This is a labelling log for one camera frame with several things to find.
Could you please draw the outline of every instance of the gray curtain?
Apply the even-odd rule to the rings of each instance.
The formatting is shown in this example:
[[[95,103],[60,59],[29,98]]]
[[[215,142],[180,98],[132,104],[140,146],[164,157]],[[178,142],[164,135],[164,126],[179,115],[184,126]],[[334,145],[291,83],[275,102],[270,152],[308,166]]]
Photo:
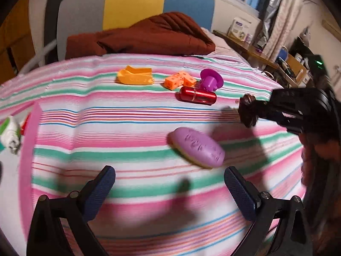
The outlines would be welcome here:
[[[279,5],[281,3],[281,0],[265,0],[260,1],[259,7],[260,7],[260,20],[262,20],[262,27],[258,34],[258,36],[255,39],[255,47],[263,50],[265,45],[267,44],[273,25],[276,20],[277,12]]]

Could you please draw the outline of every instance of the brown blanket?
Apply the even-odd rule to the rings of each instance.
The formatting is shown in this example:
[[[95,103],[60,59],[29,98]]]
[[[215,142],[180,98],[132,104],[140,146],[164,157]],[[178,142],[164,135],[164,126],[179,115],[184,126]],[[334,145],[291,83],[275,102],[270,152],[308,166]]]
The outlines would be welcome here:
[[[181,12],[141,20],[129,28],[68,37],[66,59],[108,53],[207,55],[213,41],[197,23]]]

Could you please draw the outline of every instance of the red cylinder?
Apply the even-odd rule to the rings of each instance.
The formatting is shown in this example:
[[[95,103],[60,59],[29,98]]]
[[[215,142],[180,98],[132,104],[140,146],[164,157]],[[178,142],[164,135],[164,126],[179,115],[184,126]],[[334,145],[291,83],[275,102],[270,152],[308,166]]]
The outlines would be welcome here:
[[[180,99],[183,101],[213,105],[217,100],[217,96],[211,91],[191,87],[182,87],[180,89]]]

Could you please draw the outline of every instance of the screw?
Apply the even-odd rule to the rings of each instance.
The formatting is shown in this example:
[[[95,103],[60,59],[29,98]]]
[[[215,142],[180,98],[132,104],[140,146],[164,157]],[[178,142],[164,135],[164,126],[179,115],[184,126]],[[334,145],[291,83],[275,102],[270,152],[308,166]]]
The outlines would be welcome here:
[[[39,201],[44,201],[47,198],[47,195],[41,195],[39,197]]]
[[[71,198],[77,198],[78,195],[79,195],[78,191],[72,191],[72,192],[69,194],[69,196],[70,196]]]
[[[299,197],[299,196],[297,196],[297,195],[294,195],[294,201],[295,202],[298,202],[298,203],[300,203],[301,202],[301,198]]]
[[[266,191],[263,191],[260,195],[264,199],[269,199],[270,198],[270,194],[268,192],[266,192]]]

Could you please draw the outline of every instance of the purple soap bar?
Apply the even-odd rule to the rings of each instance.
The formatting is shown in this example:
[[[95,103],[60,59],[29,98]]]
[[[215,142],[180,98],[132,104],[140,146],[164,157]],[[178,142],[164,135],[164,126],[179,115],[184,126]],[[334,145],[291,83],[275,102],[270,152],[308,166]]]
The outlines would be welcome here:
[[[170,134],[176,148],[186,158],[202,167],[221,167],[225,151],[208,135],[192,128],[180,127]]]

